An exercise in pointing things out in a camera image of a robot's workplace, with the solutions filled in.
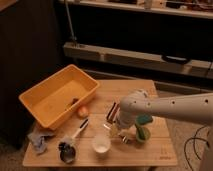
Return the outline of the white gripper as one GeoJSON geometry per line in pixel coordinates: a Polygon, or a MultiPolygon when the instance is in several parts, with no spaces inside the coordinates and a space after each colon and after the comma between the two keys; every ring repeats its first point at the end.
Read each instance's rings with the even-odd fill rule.
{"type": "Polygon", "coordinates": [[[120,134],[123,129],[129,129],[131,125],[129,123],[124,122],[121,118],[115,117],[114,119],[109,120],[110,127],[110,136],[115,137],[120,134]]]}

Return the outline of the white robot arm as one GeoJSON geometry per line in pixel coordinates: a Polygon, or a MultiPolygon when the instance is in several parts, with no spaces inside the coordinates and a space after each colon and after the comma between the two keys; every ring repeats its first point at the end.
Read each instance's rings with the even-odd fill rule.
{"type": "Polygon", "coordinates": [[[210,127],[199,171],[213,171],[213,93],[151,98],[143,89],[123,97],[115,117],[118,130],[130,128],[138,115],[152,115],[210,127]]]}

